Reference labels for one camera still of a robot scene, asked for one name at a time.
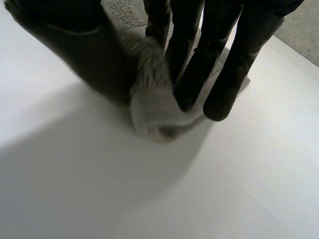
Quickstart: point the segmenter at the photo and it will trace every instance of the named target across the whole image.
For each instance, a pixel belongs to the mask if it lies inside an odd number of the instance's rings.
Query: fabric
[[[163,52],[153,39],[133,32],[121,32],[120,39],[128,54],[136,58],[138,73],[131,89],[131,101],[125,107],[138,135],[155,142],[171,142],[205,120],[202,106],[227,58],[222,52],[208,83],[189,112],[179,109]],[[250,80],[245,79],[242,89]]]

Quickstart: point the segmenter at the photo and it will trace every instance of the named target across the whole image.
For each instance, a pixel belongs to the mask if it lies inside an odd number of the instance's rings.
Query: white towel
[[[162,49],[151,38],[132,32],[121,32],[127,53],[137,60],[138,74],[131,88],[131,101],[125,108],[136,132],[155,142],[171,142],[205,120],[203,104],[227,58],[225,49],[208,83],[189,112],[179,109],[173,96],[168,66]],[[241,91],[249,84],[245,79]]]

